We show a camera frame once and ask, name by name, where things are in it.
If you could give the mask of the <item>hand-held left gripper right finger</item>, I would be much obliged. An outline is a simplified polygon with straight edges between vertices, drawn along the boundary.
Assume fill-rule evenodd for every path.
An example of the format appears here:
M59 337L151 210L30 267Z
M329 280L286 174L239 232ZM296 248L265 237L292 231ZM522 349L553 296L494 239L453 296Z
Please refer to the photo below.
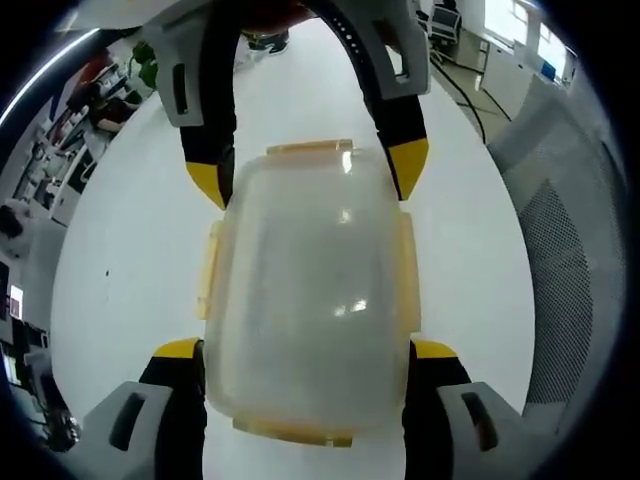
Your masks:
M533 431L447 345L410 343L402 427L406 479L528 479Z

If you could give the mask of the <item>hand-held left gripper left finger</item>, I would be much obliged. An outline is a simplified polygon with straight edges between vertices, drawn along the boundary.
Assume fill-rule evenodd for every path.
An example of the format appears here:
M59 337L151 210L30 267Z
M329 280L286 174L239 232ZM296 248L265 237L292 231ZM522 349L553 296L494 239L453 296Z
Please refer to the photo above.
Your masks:
M201 479L207 414L203 341L159 347L84 418L83 479Z

